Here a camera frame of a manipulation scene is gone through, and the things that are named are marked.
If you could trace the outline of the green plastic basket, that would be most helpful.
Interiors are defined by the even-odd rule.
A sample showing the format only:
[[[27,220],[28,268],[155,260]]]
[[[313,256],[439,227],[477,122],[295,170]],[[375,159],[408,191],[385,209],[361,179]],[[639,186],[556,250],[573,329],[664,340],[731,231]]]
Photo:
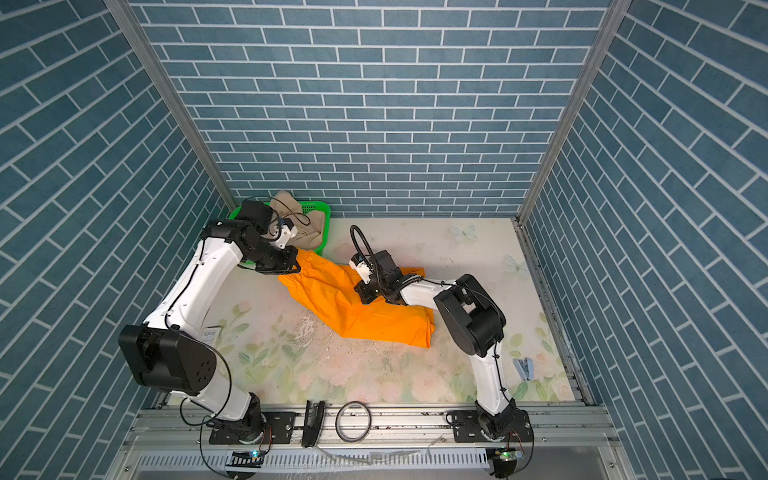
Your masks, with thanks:
[[[314,251],[321,255],[328,242],[330,207],[322,201],[298,201],[282,191],[268,202],[244,200],[230,215],[248,220],[271,245]]]

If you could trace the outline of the orange shorts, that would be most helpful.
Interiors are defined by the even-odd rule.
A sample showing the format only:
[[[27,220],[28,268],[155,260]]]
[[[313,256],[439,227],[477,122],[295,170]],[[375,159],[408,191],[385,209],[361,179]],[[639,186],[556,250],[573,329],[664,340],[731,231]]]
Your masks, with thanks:
[[[301,250],[301,271],[280,275],[290,296],[343,338],[395,342],[428,349],[434,313],[420,306],[393,305],[383,298],[364,304],[355,291],[356,271]]]

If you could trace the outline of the circuit board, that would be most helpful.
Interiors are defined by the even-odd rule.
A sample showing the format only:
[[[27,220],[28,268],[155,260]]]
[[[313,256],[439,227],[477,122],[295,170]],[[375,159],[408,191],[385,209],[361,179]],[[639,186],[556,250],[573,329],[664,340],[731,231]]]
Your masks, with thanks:
[[[486,450],[486,454],[495,470],[515,470],[518,461],[524,456],[523,453],[514,448],[489,448]]]
[[[265,453],[258,450],[235,451],[231,454],[226,468],[261,468],[264,463]]]

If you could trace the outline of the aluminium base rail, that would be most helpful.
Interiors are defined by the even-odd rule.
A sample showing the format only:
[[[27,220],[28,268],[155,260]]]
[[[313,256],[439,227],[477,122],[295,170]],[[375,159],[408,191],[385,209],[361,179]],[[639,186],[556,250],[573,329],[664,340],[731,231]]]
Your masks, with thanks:
[[[468,471],[484,479],[629,479],[629,460],[607,411],[575,403],[528,404],[535,441],[516,435],[491,441],[467,405],[328,405],[313,448],[301,446],[305,407],[269,405],[268,437],[234,442],[220,429],[202,430],[170,410],[144,410],[108,470],[111,479],[301,478],[370,472]],[[489,448],[524,454],[515,470],[495,470]],[[265,453],[261,468],[226,465],[235,451]]]

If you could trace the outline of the left corner aluminium post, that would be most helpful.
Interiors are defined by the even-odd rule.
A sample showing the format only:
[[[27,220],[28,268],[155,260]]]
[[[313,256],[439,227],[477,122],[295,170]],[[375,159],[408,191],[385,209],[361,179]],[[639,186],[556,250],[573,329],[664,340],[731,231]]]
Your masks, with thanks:
[[[184,138],[188,141],[214,187],[226,206],[230,210],[234,210],[237,202],[230,188],[153,48],[150,39],[139,23],[130,3],[124,0],[104,0],[104,4],[133,49],[169,112],[176,120]]]

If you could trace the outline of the white blue paper box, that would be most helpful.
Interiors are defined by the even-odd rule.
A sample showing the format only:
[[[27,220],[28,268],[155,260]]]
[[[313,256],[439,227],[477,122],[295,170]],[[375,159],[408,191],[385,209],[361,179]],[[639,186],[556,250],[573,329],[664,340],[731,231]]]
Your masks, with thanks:
[[[216,347],[221,339],[222,331],[223,328],[218,325],[206,327],[199,340],[208,346]]]

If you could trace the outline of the corner aluminium post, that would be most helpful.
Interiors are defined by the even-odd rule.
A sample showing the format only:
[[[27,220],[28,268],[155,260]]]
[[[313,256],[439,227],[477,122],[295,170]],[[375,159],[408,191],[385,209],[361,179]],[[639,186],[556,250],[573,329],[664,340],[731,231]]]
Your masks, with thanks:
[[[104,4],[133,49],[169,112],[176,120],[184,138],[188,141],[214,187],[226,206],[230,210],[234,210],[237,202],[230,188],[153,48],[150,39],[139,23],[130,3],[124,0],[104,0]]]
[[[601,26],[598,29],[595,43],[585,58],[583,68],[574,84],[573,91],[571,92],[568,102],[558,121],[557,128],[552,135],[548,149],[542,156],[542,161],[537,172],[533,176],[530,189],[518,212],[517,221],[520,225],[524,225],[532,216],[545,183],[557,163],[558,156],[574,125],[579,110],[589,93],[600,66],[607,55],[608,49],[616,36],[619,26],[630,5],[630,0],[616,0],[610,3]]]

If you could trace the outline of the black clamp bracket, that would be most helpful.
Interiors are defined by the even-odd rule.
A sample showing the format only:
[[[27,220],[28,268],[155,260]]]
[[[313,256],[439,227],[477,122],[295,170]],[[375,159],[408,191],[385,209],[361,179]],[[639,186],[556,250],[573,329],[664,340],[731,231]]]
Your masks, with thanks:
[[[323,429],[325,410],[325,401],[306,402],[301,439],[303,448],[313,448],[317,445]]]

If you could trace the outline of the left circuit board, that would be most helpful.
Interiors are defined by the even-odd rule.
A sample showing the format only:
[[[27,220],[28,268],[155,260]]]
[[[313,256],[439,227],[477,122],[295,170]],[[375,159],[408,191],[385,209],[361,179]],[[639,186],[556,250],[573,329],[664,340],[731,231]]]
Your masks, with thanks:
[[[261,468],[264,463],[265,453],[258,450],[235,451],[231,454],[226,468]]]

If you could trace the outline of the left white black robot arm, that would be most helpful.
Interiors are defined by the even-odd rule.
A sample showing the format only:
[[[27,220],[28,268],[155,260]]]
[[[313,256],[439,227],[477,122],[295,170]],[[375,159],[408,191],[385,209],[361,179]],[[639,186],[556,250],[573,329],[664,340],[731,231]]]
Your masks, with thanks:
[[[201,234],[190,264],[158,307],[139,325],[125,326],[118,344],[141,386],[179,393],[207,410],[207,425],[236,443],[253,444],[268,433],[256,394],[235,386],[224,355],[205,342],[205,317],[232,270],[242,262],[265,275],[298,273],[298,249],[286,226],[274,240],[251,220],[213,220]]]

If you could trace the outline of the right circuit board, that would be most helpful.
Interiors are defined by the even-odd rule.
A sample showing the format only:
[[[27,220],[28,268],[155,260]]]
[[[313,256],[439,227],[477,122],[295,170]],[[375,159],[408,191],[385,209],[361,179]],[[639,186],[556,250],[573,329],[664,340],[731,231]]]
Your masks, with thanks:
[[[523,453],[514,448],[489,448],[486,450],[486,454],[495,470],[515,470],[518,461],[524,456]]]

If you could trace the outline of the blue wall clip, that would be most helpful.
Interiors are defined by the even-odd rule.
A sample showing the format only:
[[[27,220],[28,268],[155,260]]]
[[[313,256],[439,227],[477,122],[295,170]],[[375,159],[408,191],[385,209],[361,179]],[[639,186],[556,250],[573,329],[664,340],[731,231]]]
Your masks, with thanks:
[[[528,382],[535,379],[534,362],[531,358],[515,359],[513,365],[522,381]]]

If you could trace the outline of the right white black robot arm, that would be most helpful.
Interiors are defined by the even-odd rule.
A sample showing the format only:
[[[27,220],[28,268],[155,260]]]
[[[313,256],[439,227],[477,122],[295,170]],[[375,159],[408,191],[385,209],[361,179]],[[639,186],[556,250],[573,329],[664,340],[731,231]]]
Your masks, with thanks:
[[[528,413],[506,388],[500,359],[506,318],[474,276],[438,281],[404,274],[386,251],[371,256],[356,253],[349,266],[360,276],[355,291],[364,304],[383,298],[393,305],[426,307],[440,314],[454,343],[469,357],[477,421],[486,438],[516,435],[521,443],[535,441]]]

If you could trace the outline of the right corner aluminium post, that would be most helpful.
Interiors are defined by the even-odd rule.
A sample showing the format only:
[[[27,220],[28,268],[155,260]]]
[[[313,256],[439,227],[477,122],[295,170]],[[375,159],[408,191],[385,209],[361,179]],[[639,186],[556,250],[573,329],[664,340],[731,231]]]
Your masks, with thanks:
[[[571,92],[568,102],[558,121],[557,128],[552,135],[548,149],[542,156],[542,161],[537,172],[533,176],[530,189],[518,212],[517,221],[520,225],[524,225],[532,216],[545,183],[557,163],[558,156],[574,125],[579,110],[589,93],[600,66],[607,55],[608,49],[616,36],[619,26],[630,5],[630,0],[616,0],[610,3],[601,26],[598,29],[595,43],[585,58],[583,68],[574,84],[573,91]]]

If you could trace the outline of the beige shorts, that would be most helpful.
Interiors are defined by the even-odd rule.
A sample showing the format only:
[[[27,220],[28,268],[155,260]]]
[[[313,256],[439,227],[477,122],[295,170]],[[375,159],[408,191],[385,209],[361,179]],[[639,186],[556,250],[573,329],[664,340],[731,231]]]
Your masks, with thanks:
[[[287,244],[302,250],[317,250],[323,245],[327,215],[315,207],[304,210],[302,204],[288,191],[280,191],[270,201],[270,206],[281,217],[289,218],[298,234]]]

